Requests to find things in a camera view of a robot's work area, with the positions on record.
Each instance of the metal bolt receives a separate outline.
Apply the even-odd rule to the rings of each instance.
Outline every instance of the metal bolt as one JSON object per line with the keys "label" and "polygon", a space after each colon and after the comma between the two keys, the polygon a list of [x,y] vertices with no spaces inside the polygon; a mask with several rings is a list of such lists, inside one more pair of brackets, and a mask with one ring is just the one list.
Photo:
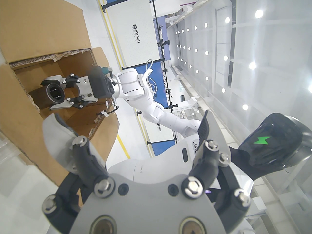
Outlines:
{"label": "metal bolt", "polygon": [[236,196],[241,202],[242,206],[247,208],[250,206],[251,199],[245,190],[238,188],[234,191],[234,196]]}
{"label": "metal bolt", "polygon": [[108,187],[109,187],[108,180],[103,179],[99,183],[97,183],[96,189],[100,194],[102,194],[104,191],[108,190]]}
{"label": "metal bolt", "polygon": [[188,176],[182,183],[184,194],[191,199],[199,198],[203,193],[203,186],[194,176]]}
{"label": "metal bolt", "polygon": [[223,162],[227,162],[229,160],[229,157],[225,153],[221,153],[220,160]]}
{"label": "metal bolt", "polygon": [[208,140],[208,141],[206,141],[206,142],[205,142],[205,146],[206,146],[209,150],[211,150],[211,151],[217,151],[217,150],[219,150],[219,149],[218,149],[217,143],[216,143],[215,141],[213,141],[213,140]]}
{"label": "metal bolt", "polygon": [[55,203],[55,195],[50,195],[48,196],[42,203],[42,211],[45,214],[50,214],[53,211],[55,211],[56,207],[56,203]]}
{"label": "metal bolt", "polygon": [[84,144],[87,143],[87,140],[88,139],[85,136],[78,136],[73,140],[72,144],[82,147]]}
{"label": "metal bolt", "polygon": [[187,187],[188,187],[188,189],[189,189],[192,193],[194,193],[194,194],[198,193],[199,186],[198,186],[198,184],[197,184],[195,181],[190,181],[190,182],[188,183]]}

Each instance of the torn cardboard edge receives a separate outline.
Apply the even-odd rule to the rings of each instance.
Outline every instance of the torn cardboard edge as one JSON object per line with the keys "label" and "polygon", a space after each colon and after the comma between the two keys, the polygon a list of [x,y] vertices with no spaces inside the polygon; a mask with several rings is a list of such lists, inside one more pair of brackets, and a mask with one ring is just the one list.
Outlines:
{"label": "torn cardboard edge", "polygon": [[[44,55],[44,56],[40,56],[40,57],[36,57],[36,58],[30,58],[30,59],[20,60],[20,61],[17,61],[17,62],[11,62],[11,63],[9,63],[9,65],[10,65],[11,68],[14,70],[14,68],[16,68],[16,67],[20,67],[20,66],[22,66],[22,65],[27,65],[27,64],[33,65],[34,63],[40,62],[40,61],[43,61],[43,60],[49,60],[49,59],[51,59],[51,60],[53,60],[54,62],[57,62],[57,61],[60,60],[62,57],[68,57],[68,56],[70,56],[70,55],[74,55],[74,54],[77,54],[77,53],[84,53],[84,52],[87,52],[87,51],[92,51],[92,49],[88,48],[88,49],[80,49],[80,50],[67,51],[67,52],[58,53],[58,54],[49,54],[49,55]],[[93,61],[94,61],[94,63],[95,63],[94,66],[97,66],[97,65],[96,65],[96,62],[95,62],[94,55],[93,55],[92,52],[91,52],[91,55],[92,55]]]}

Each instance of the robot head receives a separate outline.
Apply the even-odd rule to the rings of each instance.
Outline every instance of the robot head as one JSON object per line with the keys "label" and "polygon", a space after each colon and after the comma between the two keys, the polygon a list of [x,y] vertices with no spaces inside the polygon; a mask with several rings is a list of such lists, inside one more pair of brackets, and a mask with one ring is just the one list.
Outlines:
{"label": "robot head", "polygon": [[311,156],[312,132],[291,116],[273,113],[246,138],[238,153],[253,168],[282,170]]}

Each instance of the white sign board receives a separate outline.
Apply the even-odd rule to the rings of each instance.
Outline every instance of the white sign board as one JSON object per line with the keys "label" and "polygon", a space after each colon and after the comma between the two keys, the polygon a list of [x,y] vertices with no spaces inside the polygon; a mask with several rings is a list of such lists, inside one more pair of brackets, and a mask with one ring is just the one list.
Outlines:
{"label": "white sign board", "polygon": [[144,124],[151,143],[172,140],[174,138],[172,130],[163,125],[155,124],[147,120],[144,120]]}
{"label": "white sign board", "polygon": [[124,1],[106,10],[126,67],[160,59],[149,0]]}

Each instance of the black cylindrical object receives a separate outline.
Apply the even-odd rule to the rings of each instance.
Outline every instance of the black cylindrical object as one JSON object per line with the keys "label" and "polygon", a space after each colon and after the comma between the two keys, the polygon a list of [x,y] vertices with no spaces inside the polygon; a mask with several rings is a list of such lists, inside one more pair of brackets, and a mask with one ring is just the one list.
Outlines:
{"label": "black cylindrical object", "polygon": [[44,109],[51,107],[52,105],[60,104],[65,100],[64,89],[55,83],[39,87],[31,91],[29,94],[39,109]]}

